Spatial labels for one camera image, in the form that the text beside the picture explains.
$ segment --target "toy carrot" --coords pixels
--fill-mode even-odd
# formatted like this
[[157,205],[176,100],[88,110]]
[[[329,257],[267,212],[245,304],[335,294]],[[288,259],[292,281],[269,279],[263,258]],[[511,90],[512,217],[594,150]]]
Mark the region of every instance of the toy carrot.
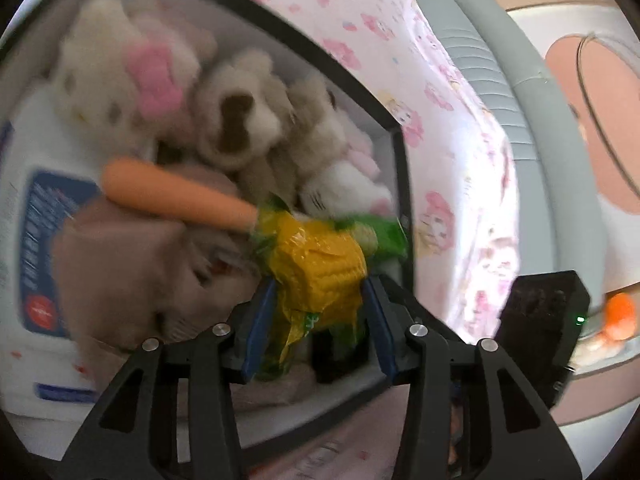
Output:
[[119,205],[222,230],[251,232],[258,217],[248,202],[135,158],[109,162],[102,190]]

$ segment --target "plush toy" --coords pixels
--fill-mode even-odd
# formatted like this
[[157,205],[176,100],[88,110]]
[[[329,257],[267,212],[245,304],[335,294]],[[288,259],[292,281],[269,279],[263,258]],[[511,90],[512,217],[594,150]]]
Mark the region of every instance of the plush toy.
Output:
[[391,215],[391,192],[373,182],[380,174],[373,143],[337,107],[324,79],[312,75],[296,82],[289,97],[296,123],[287,150],[298,170],[305,211],[315,218]]
[[356,213],[393,214],[391,192],[374,183],[347,160],[338,160],[300,189],[305,211],[315,218],[344,218]]
[[[239,202],[236,186],[204,166],[165,173]],[[246,237],[176,217],[157,218],[99,196],[69,218],[52,242],[66,326],[100,391],[146,338],[189,338],[193,334],[181,328],[196,326],[198,333],[224,321],[257,286]]]
[[625,341],[636,335],[638,316],[634,300],[620,292],[609,298],[604,308],[604,326],[597,334],[581,339],[571,357],[576,368],[596,364],[603,359],[618,355]]
[[255,205],[264,203],[275,194],[293,208],[297,185],[296,165],[283,144],[277,145],[267,155],[254,158],[238,172],[238,187],[242,196]]
[[322,76],[314,74],[293,83],[289,98],[296,122],[287,147],[299,178],[306,180],[342,158],[348,149],[347,139],[335,97]]
[[272,69],[268,54],[248,49],[217,67],[198,89],[197,150],[220,170],[243,170],[285,134],[292,107]]
[[165,22],[159,9],[128,14],[121,0],[88,0],[62,41],[52,87],[60,111],[104,144],[131,151],[151,137],[188,145],[188,94],[216,49],[208,32]]

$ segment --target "gray cushion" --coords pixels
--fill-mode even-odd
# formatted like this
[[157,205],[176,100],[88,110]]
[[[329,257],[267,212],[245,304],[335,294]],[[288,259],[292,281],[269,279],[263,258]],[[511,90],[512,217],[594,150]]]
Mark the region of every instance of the gray cushion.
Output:
[[417,0],[505,129],[520,191],[521,273],[575,269],[599,306],[605,231],[575,119],[543,59],[495,0]]
[[553,272],[556,234],[529,125],[494,54],[454,0],[416,0],[434,34],[511,141],[520,191],[520,272]]

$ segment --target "metal screw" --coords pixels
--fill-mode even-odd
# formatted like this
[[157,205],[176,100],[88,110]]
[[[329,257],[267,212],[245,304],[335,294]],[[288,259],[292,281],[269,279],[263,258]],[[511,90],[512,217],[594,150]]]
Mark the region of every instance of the metal screw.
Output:
[[155,337],[150,337],[142,343],[142,349],[145,352],[153,352],[154,350],[157,350],[159,346],[160,342]]
[[487,352],[495,352],[498,349],[498,343],[493,339],[482,339],[480,346]]
[[215,335],[222,337],[223,335],[227,335],[231,332],[231,327],[226,323],[218,323],[217,325],[214,325],[211,330]]
[[411,335],[415,335],[416,337],[424,337],[429,333],[429,330],[424,325],[416,323],[409,327],[409,332]]

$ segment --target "orange carrot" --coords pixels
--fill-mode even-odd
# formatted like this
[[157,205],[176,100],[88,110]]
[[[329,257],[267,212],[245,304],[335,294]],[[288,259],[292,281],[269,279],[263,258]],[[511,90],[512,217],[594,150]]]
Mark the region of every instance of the orange carrot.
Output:
[[607,301],[604,316],[604,333],[610,339],[624,341],[636,334],[636,308],[628,294],[621,292]]
[[258,215],[248,202],[135,158],[109,162],[102,190],[119,205],[222,230],[250,232]]

